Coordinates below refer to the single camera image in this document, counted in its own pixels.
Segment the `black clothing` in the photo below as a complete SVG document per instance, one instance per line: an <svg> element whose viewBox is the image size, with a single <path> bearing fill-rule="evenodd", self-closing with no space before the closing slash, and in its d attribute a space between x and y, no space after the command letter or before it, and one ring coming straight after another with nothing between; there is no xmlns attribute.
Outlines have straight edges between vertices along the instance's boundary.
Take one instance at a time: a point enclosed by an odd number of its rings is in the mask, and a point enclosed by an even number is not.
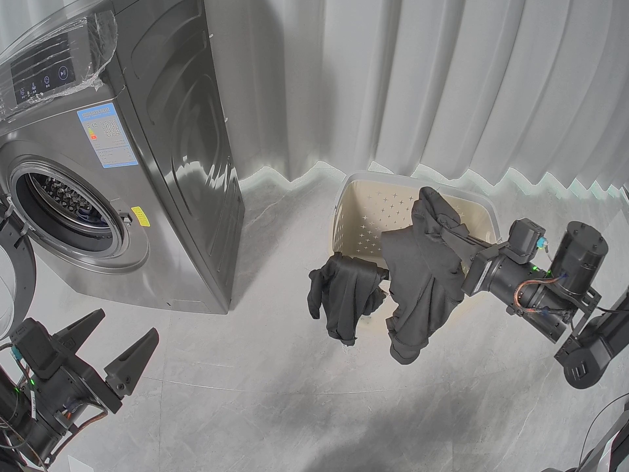
<svg viewBox="0 0 629 472"><path fill-rule="evenodd" d="M370 315L384 301L385 293L378 285L388 274L389 271L375 263L335 252L325 266L309 274L310 315L319 319L319 308L323 305L330 337L353 346L360 316Z"/></svg>
<svg viewBox="0 0 629 472"><path fill-rule="evenodd" d="M401 364L419 356L464 297L460 258L441 238L444 226L467 231L459 215L432 187L422 187L412 218L412 226L381 236L390 293L398 304L387 319L391 355Z"/></svg>

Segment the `front-loading washing machine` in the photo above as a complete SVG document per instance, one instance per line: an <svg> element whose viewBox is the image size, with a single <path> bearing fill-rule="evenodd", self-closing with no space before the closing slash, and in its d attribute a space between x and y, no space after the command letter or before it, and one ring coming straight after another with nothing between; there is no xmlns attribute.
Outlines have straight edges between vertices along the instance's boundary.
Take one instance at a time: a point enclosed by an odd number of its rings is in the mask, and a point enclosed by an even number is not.
<svg viewBox="0 0 629 472"><path fill-rule="evenodd" d="M209 39L203 0L79 0L3 54L4 209L77 292L228 311L244 205Z"/></svg>

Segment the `marble floor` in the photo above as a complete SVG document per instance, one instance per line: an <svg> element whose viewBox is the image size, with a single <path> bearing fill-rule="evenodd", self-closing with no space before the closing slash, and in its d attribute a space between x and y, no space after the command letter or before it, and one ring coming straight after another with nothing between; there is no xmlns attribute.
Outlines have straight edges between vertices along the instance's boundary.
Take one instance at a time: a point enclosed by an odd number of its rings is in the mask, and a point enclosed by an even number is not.
<svg viewBox="0 0 629 472"><path fill-rule="evenodd" d="M106 311L79 352L101 374L151 326L161 335L133 396L79 435L52 472L70 470L66 454L96 472L539 472L577 465L594 415L629 391L629 351L596 386L572 389L552 358L555 346L491 295L462 303L409 366L389 355L389 300L361 321L356 346L342 347L306 305L308 272L328 257L342 180L337 170L317 168L292 185L270 170L245 182L227 316L77 295L40 264L31 315L49 330L98 307ZM552 183L527 189L511 178L491 190L473 177L458 185L489 193L503 235L522 216L543 225L551 252L568 221L594 225L610 247L594 285L602 305L625 289L624 198L558 191ZM621 406L602 414L589 445Z"/></svg>

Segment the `white washing machine door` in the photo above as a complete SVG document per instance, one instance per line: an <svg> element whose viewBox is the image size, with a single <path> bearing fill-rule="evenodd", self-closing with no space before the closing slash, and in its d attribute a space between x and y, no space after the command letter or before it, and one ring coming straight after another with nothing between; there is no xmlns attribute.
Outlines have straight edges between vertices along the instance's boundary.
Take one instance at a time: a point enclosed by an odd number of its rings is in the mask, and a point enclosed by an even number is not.
<svg viewBox="0 0 629 472"><path fill-rule="evenodd" d="M0 339L19 326L33 301L35 254L12 206L0 203Z"/></svg>

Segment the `laundry basket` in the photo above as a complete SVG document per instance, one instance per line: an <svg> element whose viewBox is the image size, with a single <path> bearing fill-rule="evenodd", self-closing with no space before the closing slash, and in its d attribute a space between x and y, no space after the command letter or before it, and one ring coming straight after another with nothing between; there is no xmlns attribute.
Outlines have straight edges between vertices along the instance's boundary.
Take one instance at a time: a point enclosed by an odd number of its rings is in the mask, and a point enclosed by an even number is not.
<svg viewBox="0 0 629 472"><path fill-rule="evenodd" d="M500 238L494 206L480 194L430 180L360 171L345 179L336 196L330 255L342 252L387 267L382 258L380 234L412 224L413 202L425 186L435 189L450 203L472 236L489 243Z"/></svg>

